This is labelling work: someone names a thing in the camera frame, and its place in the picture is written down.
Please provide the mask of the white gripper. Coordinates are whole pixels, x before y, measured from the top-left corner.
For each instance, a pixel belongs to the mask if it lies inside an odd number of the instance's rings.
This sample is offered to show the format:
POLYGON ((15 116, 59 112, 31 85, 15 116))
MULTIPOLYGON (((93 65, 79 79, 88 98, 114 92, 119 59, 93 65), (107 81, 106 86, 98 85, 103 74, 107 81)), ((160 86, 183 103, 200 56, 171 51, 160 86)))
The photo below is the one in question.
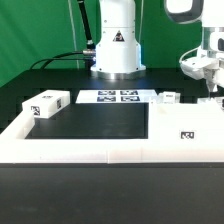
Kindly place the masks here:
POLYGON ((203 50, 201 56, 207 62, 203 66, 207 89, 210 93, 217 92, 217 86, 224 86, 224 53, 203 50))

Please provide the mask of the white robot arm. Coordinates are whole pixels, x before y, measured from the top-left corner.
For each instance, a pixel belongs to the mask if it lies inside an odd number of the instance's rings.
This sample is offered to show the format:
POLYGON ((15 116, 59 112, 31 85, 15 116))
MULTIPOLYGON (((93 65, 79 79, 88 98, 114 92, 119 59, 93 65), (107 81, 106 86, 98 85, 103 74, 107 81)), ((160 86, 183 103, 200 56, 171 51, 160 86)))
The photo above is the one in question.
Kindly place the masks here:
MULTIPOLYGON (((140 76, 146 67, 141 63, 141 45, 135 38, 134 0, 99 0, 101 39, 96 45, 94 77, 130 79, 140 76)), ((178 24, 199 21, 201 44, 184 53, 179 64, 182 72, 204 79, 210 92, 224 88, 224 0, 164 0, 170 20, 178 24)))

